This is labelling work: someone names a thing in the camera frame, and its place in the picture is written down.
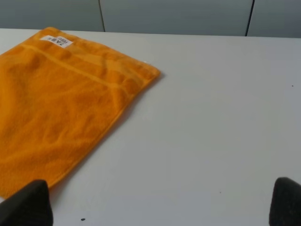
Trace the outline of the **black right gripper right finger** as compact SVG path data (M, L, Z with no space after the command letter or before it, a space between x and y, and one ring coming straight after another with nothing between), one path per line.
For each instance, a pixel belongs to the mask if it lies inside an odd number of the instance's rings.
M275 181L269 211L270 226L301 225L301 185L290 178Z

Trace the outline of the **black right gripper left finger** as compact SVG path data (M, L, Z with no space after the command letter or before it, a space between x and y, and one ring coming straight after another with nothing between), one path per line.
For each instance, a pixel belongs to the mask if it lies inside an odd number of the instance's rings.
M52 226L53 212L45 180L34 180L0 203L1 226Z

